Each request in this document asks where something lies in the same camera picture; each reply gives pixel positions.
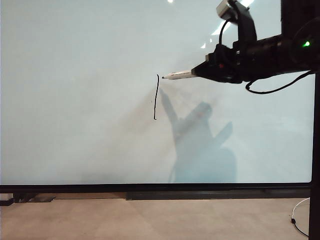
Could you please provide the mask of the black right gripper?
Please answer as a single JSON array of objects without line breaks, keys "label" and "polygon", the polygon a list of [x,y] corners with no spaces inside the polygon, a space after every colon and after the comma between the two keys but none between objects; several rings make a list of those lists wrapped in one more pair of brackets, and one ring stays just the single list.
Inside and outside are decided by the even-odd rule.
[{"label": "black right gripper", "polygon": [[237,65],[236,53],[232,48],[217,44],[206,60],[191,69],[194,76],[219,83],[243,83],[248,76]]}]

